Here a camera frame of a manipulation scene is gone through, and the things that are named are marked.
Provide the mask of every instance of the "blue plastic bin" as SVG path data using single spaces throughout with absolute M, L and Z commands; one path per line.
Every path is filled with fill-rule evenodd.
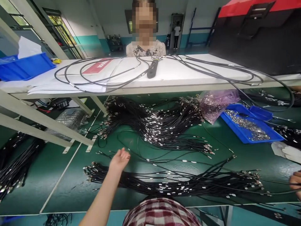
M 262 140 L 262 141 L 253 141 L 249 139 L 249 137 L 252 137 L 251 132 L 245 128 L 239 127 L 231 120 L 230 116 L 228 116 L 225 112 L 223 112 L 221 114 L 222 119 L 228 124 L 228 126 L 233 130 L 233 132 L 239 137 L 239 139 L 243 143 L 245 144 L 264 143 L 264 142 L 274 142 L 274 141 L 284 140 L 284 138 L 279 133 L 274 131 L 266 123 L 262 121 L 262 120 L 266 120 L 266 118 L 261 119 L 260 117 L 258 117 L 257 115 L 253 114 L 248 109 L 246 109 L 243 105 L 233 104 L 233 105 L 229 105 L 226 109 L 249 115 L 249 117 L 246 117 L 246 119 L 251 122 L 254 122 L 270 137 L 270 140 Z
M 260 107 L 252 106 L 249 110 L 261 120 L 270 121 L 273 119 L 273 113 Z
M 9 63 L 0 62 L 0 79 L 2 81 L 29 80 L 56 66 L 46 56 L 46 53 L 18 59 L 17 55 L 1 58 L 2 60 L 15 57 L 16 60 Z

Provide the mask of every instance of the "workbench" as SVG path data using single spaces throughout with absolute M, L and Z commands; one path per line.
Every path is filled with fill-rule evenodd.
M 226 64 L 234 64 L 230 61 L 218 58 L 216 56 L 210 55 L 210 54 L 196 54 L 196 55 L 190 55 L 191 57 L 210 61 L 210 62 L 218 62 L 218 63 L 226 63 Z M 144 60 L 151 60 L 150 57 L 142 57 Z M 92 111 L 83 104 L 78 97 L 83 96 L 90 96 L 92 100 L 96 103 L 97 107 L 96 109 L 101 109 L 104 114 L 106 115 L 106 110 L 103 106 L 103 104 L 99 101 L 97 96 L 107 95 L 106 93 L 86 93 L 79 91 L 75 87 L 72 87 L 70 84 L 64 84 L 58 80 L 55 79 L 54 73 L 64 67 L 68 66 L 73 62 L 76 62 L 77 60 L 65 60 L 62 61 L 61 64 L 57 66 L 57 68 L 54 68 L 48 72 L 45 72 L 44 74 L 41 74 L 31 80 L 28 81 L 11 81 L 11 82 L 0 82 L 0 105 L 16 112 L 24 117 L 27 117 L 31 120 L 35 120 L 36 122 L 51 128 L 61 134 L 64 134 L 68 137 L 71 137 L 72 139 L 75 139 L 81 143 L 84 143 L 85 145 L 91 146 L 92 142 L 91 140 L 88 140 L 84 138 L 83 136 L 80 136 L 78 134 L 72 133 L 71 130 L 69 130 L 67 127 L 59 125 L 54 120 L 49 120 L 46 117 L 43 117 L 42 113 L 38 111 L 34 111 L 28 106 L 24 106 L 18 101 L 14 101 L 14 99 L 7 95 L 6 93 L 11 94 L 12 96 L 16 97 L 17 99 L 24 100 L 24 99 L 40 99 L 40 98 L 58 98 L 58 97 L 71 97 L 83 110 L 85 110 L 89 115 L 92 115 Z M 74 65 L 70 67 L 70 70 L 68 70 L 68 74 L 75 74 L 70 77 L 71 82 L 73 83 L 82 83 L 86 82 L 86 80 L 80 78 L 80 76 L 77 74 L 79 73 L 79 70 L 81 67 L 83 67 L 85 64 L 90 62 L 84 62 L 77 65 Z M 107 85 L 117 85 L 120 83 L 127 82 L 135 77 L 137 77 L 139 74 L 143 73 L 145 70 L 148 69 L 148 65 L 146 65 L 144 62 L 141 63 L 140 66 L 138 66 L 139 62 L 135 57 L 129 57 L 129 58 L 116 58 L 113 59 L 108 65 L 108 67 L 112 67 L 114 70 L 112 70 L 111 73 L 100 73 L 96 76 L 93 75 L 94 79 L 93 81 L 107 78 L 110 75 L 110 79 L 108 80 Z M 224 76 L 225 78 L 232 78 L 232 79 L 238 79 L 238 80 L 247 80 L 250 78 L 250 75 L 241 71 L 236 70 L 230 70 L 223 67 L 217 67 L 214 65 L 208 65 L 204 63 L 196 63 L 200 66 L 203 66 L 209 70 L 215 71 L 216 73 Z M 121 72 L 124 72 L 126 70 L 129 70 L 131 68 L 134 68 L 133 70 L 130 70 L 124 74 L 121 74 L 120 76 L 113 77 L 116 74 L 119 74 Z M 58 73 L 59 79 L 64 80 L 64 76 L 60 75 L 63 74 L 63 71 L 60 71 Z M 260 73 L 257 73 L 260 77 L 263 78 L 264 83 L 260 86 L 248 86 L 243 84 L 237 84 L 239 88 L 258 88 L 258 87 L 278 87 L 281 86 L 280 83 L 276 82 L 275 80 L 268 78 L 265 75 L 262 75 Z M 289 86 L 293 85 L 301 85 L 301 75 L 300 74 L 292 74 L 292 75 L 282 75 L 277 76 L 277 79 L 283 81 L 285 84 Z M 253 81 L 250 83 L 253 83 L 254 81 L 259 81 L 258 78 L 254 78 Z M 99 89 L 100 86 L 97 85 L 88 85 L 93 87 L 93 89 Z M 217 89 L 232 89 L 233 86 L 228 83 L 226 80 L 213 78 L 211 76 L 208 76 L 206 74 L 194 71 L 185 65 L 177 62 L 173 59 L 164 58 L 162 61 L 159 62 L 156 76 L 152 79 L 148 79 L 146 75 L 141 76 L 140 78 L 132 81 L 128 85 L 124 86 L 121 89 L 115 90 L 115 88 L 107 88 L 107 92 L 110 92 L 110 95 L 124 95 L 124 94 L 148 94 L 148 93 L 175 93 L 175 92 L 188 92 L 188 91 L 202 91 L 202 90 L 217 90 Z M 0 115 L 0 122 L 8 120 L 4 116 Z M 17 125 L 17 122 L 10 122 L 10 123 L 2 123 L 4 126 L 10 126 L 10 128 L 20 127 Z M 40 135 L 37 131 L 32 131 L 31 134 L 37 134 Z M 63 140 L 58 140 L 57 138 L 50 137 L 50 135 L 44 134 L 42 137 L 44 140 L 48 140 L 50 142 L 53 142 L 55 144 L 61 145 L 61 146 L 69 146 L 66 142 Z
M 167 99 L 180 96 L 195 96 L 198 93 L 199 92 L 140 94 L 126 95 L 126 97 L 145 104 L 155 103 L 159 98 Z M 107 96 L 103 96 L 100 100 L 105 101 L 106 98 Z M 88 100 L 87 106 L 90 109 L 96 108 L 95 103 L 91 100 Z M 292 108 L 282 113 L 276 113 L 275 115 L 292 118 L 297 122 L 294 126 L 301 127 L 301 115 L 299 114 L 298 108 Z M 89 124 L 86 125 L 86 128 L 89 128 L 91 125 L 100 124 L 104 120 L 103 113 L 100 112 L 99 109 L 95 110 L 94 114 L 89 119 Z M 290 122 L 275 122 L 292 126 Z M 215 138 L 208 134 L 204 127 Z M 120 143 L 120 141 L 122 141 L 124 145 L 126 145 L 126 148 L 130 149 L 130 153 L 137 152 L 138 135 L 136 133 L 122 132 L 125 129 L 128 130 L 129 127 L 121 126 L 117 131 L 109 135 L 107 138 L 107 145 L 102 148 L 101 151 L 106 154 L 110 154 L 110 151 L 117 151 L 123 147 Z M 221 118 L 219 118 L 214 125 L 204 123 L 203 126 L 192 126 L 187 133 L 205 137 L 208 143 L 213 146 L 212 149 L 218 150 L 215 151 L 215 155 L 212 156 L 212 159 L 205 157 L 201 153 L 192 153 L 185 156 L 184 159 L 186 160 L 216 164 L 233 155 L 233 153 L 224 147 L 224 145 L 226 145 L 234 151 L 235 155 L 237 155 L 234 160 L 225 165 L 228 169 L 237 171 L 260 169 L 262 178 L 282 182 L 288 182 L 290 175 L 301 169 L 299 164 L 274 155 L 271 144 L 269 143 L 243 144 Z M 89 139 L 92 137 L 93 134 L 87 135 L 87 138 Z M 2 137 L 1 144 L 6 142 L 8 138 L 8 135 Z M 105 142 L 99 140 L 99 145 L 104 146 Z M 145 144 L 141 140 L 138 143 L 138 147 L 141 155 L 149 159 L 158 157 L 166 152 L 163 149 L 155 150 L 151 144 Z M 87 177 L 83 173 L 83 167 L 90 165 L 93 161 L 108 165 L 109 159 L 96 154 L 96 152 L 100 150 L 97 142 L 95 142 L 89 153 L 87 153 L 86 150 L 87 147 L 85 145 L 75 141 L 68 153 L 62 154 L 64 151 L 63 147 L 48 143 L 30 168 L 25 186 L 15 189 L 2 201 L 0 204 L 0 215 L 30 215 L 87 211 L 97 194 L 96 191 L 93 192 L 92 190 L 98 188 L 100 185 L 89 183 L 87 181 Z M 174 159 L 183 153 L 185 152 L 174 151 L 164 158 Z M 125 171 L 150 173 L 159 170 L 159 168 L 151 164 L 138 161 L 134 154 L 131 156 L 132 158 Z M 174 161 L 164 164 L 164 167 L 170 170 L 176 169 L 177 171 L 199 174 L 208 169 L 209 166 Z M 263 184 L 266 190 L 269 190 L 270 192 L 290 190 L 289 186 L 286 185 L 272 184 L 269 182 L 263 182 Z M 132 190 L 118 188 L 113 201 L 112 210 L 131 209 L 138 205 L 145 197 L 145 195 L 136 193 Z M 216 206 L 223 205 L 224 203 L 234 204 L 226 199 L 217 199 L 208 196 L 205 198 L 215 200 L 216 202 L 209 202 L 197 197 L 179 197 L 175 198 L 175 200 L 186 207 Z M 298 202 L 294 193 L 272 197 L 257 196 L 257 198 L 253 199 L 259 203 Z M 235 200 L 245 204 L 253 203 L 238 198 Z

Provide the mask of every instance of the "floral shirt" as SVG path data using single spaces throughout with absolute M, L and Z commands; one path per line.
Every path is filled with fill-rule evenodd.
M 148 56 L 165 56 L 166 55 L 166 48 L 163 42 L 157 40 L 155 45 L 152 46 L 148 50 L 143 50 L 140 46 L 134 46 L 131 42 L 126 47 L 126 56 L 127 57 L 148 57 Z

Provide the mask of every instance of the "purple plastic bag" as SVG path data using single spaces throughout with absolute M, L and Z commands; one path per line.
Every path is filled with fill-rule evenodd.
M 199 96 L 202 116 L 213 125 L 229 104 L 235 104 L 239 100 L 236 89 L 202 92 Z

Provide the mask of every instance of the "green table surface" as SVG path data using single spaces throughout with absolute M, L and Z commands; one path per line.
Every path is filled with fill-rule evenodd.
M 180 96 L 195 96 L 196 92 L 190 93 L 168 93 L 168 94 L 139 94 L 139 95 L 127 95 L 126 97 L 139 101 L 141 103 L 154 103 L 159 100 L 180 97 Z M 88 107 L 96 108 L 93 102 L 87 102 Z M 94 116 L 97 115 L 99 109 L 96 108 Z M 275 113 L 276 116 L 285 118 L 292 118 L 297 123 L 291 124 L 285 121 L 274 121 L 275 123 L 281 123 L 287 126 L 294 126 L 301 128 L 301 114 L 298 108 L 289 109 L 285 112 Z M 90 127 L 91 123 L 95 119 L 92 116 L 89 119 L 89 124 L 86 127 Z M 100 124 L 103 122 L 103 113 L 100 113 L 96 118 L 94 124 Z M 145 144 L 138 138 L 136 133 L 124 132 L 129 130 L 127 126 L 119 127 L 114 133 L 107 138 L 107 145 L 104 148 L 100 148 L 95 142 L 91 152 L 87 153 L 87 146 L 75 142 L 72 148 L 67 154 L 62 154 L 64 148 L 54 144 L 47 144 L 46 148 L 38 156 L 32 167 L 28 178 L 25 182 L 25 186 L 13 191 L 12 194 L 7 197 L 0 204 L 0 215 L 25 215 L 25 214 L 38 214 L 42 207 L 45 205 L 42 213 L 69 213 L 69 212 L 85 212 L 88 210 L 93 199 L 96 196 L 96 191 L 93 189 L 99 188 L 99 184 L 89 183 L 87 177 L 83 172 L 83 167 L 90 165 L 91 162 L 101 162 L 104 165 L 109 164 L 109 159 L 96 154 L 101 150 L 106 154 L 110 154 L 110 151 L 117 151 L 124 145 L 130 149 L 132 158 L 127 165 L 125 171 L 150 173 L 161 171 L 160 168 L 151 164 L 140 161 L 133 152 L 137 152 L 139 148 L 140 154 L 147 159 L 156 158 L 164 153 L 166 150 L 155 150 L 151 144 Z M 209 123 L 203 124 L 203 126 L 195 125 L 187 130 L 189 134 L 195 134 L 196 136 L 205 137 L 209 144 L 214 149 L 218 149 L 212 159 L 207 158 L 201 153 L 189 153 L 180 159 L 205 162 L 210 164 L 216 164 L 222 160 L 233 155 L 224 145 L 234 151 L 237 157 L 231 162 L 225 165 L 226 168 L 240 171 L 240 170 L 253 170 L 260 169 L 261 177 L 268 180 L 276 180 L 281 182 L 288 182 L 290 175 L 293 172 L 301 169 L 301 166 L 297 163 L 284 159 L 282 157 L 274 155 L 270 143 L 261 144 L 243 144 L 239 138 L 233 133 L 233 131 L 227 126 L 227 124 L 219 118 L 214 125 Z M 93 134 L 88 134 L 88 138 L 92 138 Z M 99 145 L 104 146 L 104 141 L 100 140 Z M 174 159 L 182 155 L 183 151 L 174 151 L 169 153 L 164 159 Z M 206 170 L 209 166 L 203 164 L 184 163 L 179 161 L 172 161 L 170 163 L 163 164 L 165 168 L 170 170 L 177 170 L 188 172 L 192 174 L 199 174 Z M 59 178 L 62 176 L 57 187 L 54 189 Z M 290 188 L 287 185 L 279 185 L 271 182 L 264 182 L 264 187 L 270 192 L 289 191 Z M 136 193 L 129 189 L 119 188 L 115 195 L 112 210 L 127 210 L 135 207 L 146 196 Z M 205 197 L 216 202 L 209 202 L 198 197 L 179 197 L 175 198 L 181 204 L 186 207 L 196 206 L 212 206 L 223 203 L 234 204 L 234 202 L 227 199 L 217 199 L 212 197 Z M 297 202 L 297 198 L 294 193 L 288 195 L 277 196 L 250 196 L 248 198 L 254 200 L 247 201 L 241 198 L 234 198 L 234 201 L 239 203 L 277 203 L 277 202 Z

